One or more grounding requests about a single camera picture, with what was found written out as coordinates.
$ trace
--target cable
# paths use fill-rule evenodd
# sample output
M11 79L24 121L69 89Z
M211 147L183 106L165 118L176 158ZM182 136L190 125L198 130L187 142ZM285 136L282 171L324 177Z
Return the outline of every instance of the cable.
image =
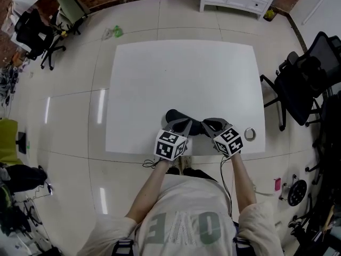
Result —
M229 197L229 199L230 199L230 204L231 204L230 217L232 217L232 197L231 197L231 194L230 194L230 192L229 192L228 187L227 187L226 184L225 184L225 180L224 180L224 177L223 177L223 165L224 165L224 164L226 163L226 161L228 161L229 159L230 159L230 157L227 158L227 157L223 156L222 161L220 162L220 175L221 175L221 177L222 177L223 186L224 186L224 188L225 188L225 190L226 190L226 193L228 194L228 197Z
M155 166L162 160L166 160L166 159L160 157L159 161L156 161L156 162L155 162L155 159L154 161L150 159L145 159L142 164L142 167L155 169Z
M45 195L42 195L42 196L38 196L37 197L37 192L39 192L40 191L40 188L44 188L45 187L45 183L43 184L43 185L40 185L39 187L38 187L38 189L36 190L36 192L34 193L34 197L32 197L32 198L27 198L27 199L25 199L25 200L23 200L23 201L15 201L16 203L23 203L23 202L29 202L29 201L33 201L34 199L38 199L38 198L41 198L41 197L44 197L44 196L48 196L48 195L51 195L50 193L48 193L48 194L45 194Z
M146 159L143 162L142 167L155 169L155 160Z

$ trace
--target yellow object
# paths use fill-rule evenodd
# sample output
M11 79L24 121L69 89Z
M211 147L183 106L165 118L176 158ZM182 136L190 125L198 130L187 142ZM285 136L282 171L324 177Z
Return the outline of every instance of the yellow object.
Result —
M8 165L22 164L17 157L17 136L18 122L8 118L0 119L0 162Z

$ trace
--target strap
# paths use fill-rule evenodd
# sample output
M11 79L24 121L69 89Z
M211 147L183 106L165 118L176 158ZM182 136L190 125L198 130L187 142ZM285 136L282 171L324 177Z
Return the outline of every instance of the strap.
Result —
M134 256L133 245L134 241L131 239L118 240L116 245L113 247L111 256Z
M254 248L248 240L235 237L233 241L236 244L237 256L256 256Z

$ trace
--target white table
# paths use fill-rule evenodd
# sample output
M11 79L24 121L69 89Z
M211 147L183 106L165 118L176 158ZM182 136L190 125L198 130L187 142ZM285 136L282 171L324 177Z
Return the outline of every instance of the white table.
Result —
M165 114L224 118L242 135L242 153L265 150L261 83L252 46L197 40L153 41L116 49L109 90L106 151L153 154ZM256 130L247 141L246 128ZM205 135L185 155L217 155Z

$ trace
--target red object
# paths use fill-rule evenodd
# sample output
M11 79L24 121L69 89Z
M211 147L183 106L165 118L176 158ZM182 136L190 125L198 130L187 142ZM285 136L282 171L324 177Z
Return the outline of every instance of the red object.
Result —
M281 189L281 179L277 178L275 179L275 191L278 191Z

